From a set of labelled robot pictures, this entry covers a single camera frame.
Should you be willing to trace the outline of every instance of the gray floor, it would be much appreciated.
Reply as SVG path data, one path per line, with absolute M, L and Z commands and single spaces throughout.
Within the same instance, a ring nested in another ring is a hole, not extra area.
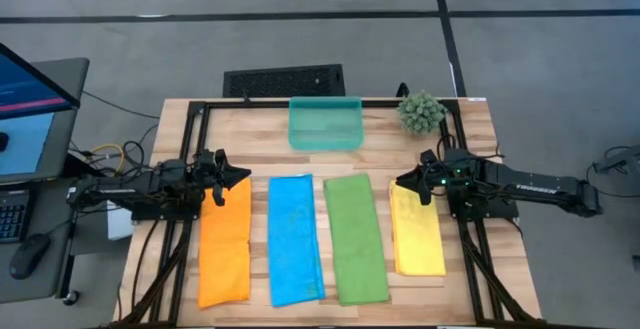
M 451 10 L 640 8 L 640 0 L 448 2 Z M 0 0 L 0 16 L 25 17 L 435 8 L 435 0 Z M 453 29 L 468 94 L 489 98 L 512 166 L 583 176 L 606 148 L 640 142 L 640 17 L 455 19 Z M 0 25 L 0 39 L 29 60 L 86 56 L 87 90 L 150 114 L 167 97 L 220 96 L 226 70 L 261 67 L 342 63 L 354 95 L 392 95 L 400 81 L 453 93 L 438 19 L 20 24 Z M 90 98 L 82 105 L 74 132 L 81 147 L 139 138 L 154 124 Z M 638 191 L 619 177 L 592 179 L 603 189 Z M 640 254 L 638 204 L 605 198 L 606 214 L 594 219 L 520 206 L 546 319 L 637 327 L 640 274 L 631 255 Z M 0 317 L 14 320 L 7 327 L 29 328 L 108 321 L 126 244 L 81 257 L 73 285 L 84 297 L 76 307 L 7 304 Z

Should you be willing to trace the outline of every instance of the orange towel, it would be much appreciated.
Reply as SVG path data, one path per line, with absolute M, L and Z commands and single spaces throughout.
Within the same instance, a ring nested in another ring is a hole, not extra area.
M 211 190 L 202 202 L 200 308 L 249 299 L 251 179 L 244 179 L 230 191 L 224 189 L 223 195 L 223 207 L 215 204 Z

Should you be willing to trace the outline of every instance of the green towel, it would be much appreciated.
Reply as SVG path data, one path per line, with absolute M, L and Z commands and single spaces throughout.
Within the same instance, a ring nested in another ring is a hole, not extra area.
M 389 300 L 380 228 L 369 176 L 324 181 L 333 266 L 342 305 Z

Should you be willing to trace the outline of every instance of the towel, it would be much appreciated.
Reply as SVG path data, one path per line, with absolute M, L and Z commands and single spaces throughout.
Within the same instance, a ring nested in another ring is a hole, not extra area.
M 311 175 L 269 180 L 268 227 L 272 305 L 324 299 Z
M 249 299 L 251 179 L 224 189 L 225 205 L 207 190 L 200 214 L 198 306 Z
M 435 201 L 422 205 L 418 193 L 396 185 L 395 181 L 389 186 L 389 194 L 396 273 L 446 275 Z
M 324 194 L 342 305 L 389 300 L 380 228 L 369 176 L 328 179 Z

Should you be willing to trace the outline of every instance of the yellow towel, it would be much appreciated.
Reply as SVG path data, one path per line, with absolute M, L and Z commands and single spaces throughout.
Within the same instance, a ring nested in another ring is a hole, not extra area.
M 396 185 L 395 181 L 389 186 L 389 195 L 396 273 L 446 275 L 435 201 L 423 206 L 418 193 Z
M 224 189 L 222 207 L 211 192 L 206 191 L 200 215 L 200 308 L 249 299 L 251 179 Z

